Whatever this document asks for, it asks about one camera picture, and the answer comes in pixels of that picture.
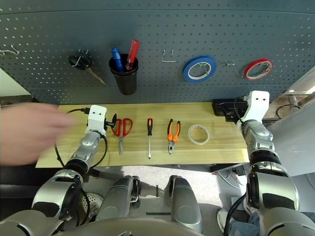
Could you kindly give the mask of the bystander bare hand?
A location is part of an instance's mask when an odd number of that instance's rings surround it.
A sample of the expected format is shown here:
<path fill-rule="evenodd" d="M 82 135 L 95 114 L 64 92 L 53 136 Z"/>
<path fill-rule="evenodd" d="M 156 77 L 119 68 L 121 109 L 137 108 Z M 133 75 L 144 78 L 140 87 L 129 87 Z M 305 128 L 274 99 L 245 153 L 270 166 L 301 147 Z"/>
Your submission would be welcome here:
<path fill-rule="evenodd" d="M 4 107 L 0 112 L 0 164 L 36 162 L 74 124 L 74 118 L 56 105 L 20 103 Z"/>

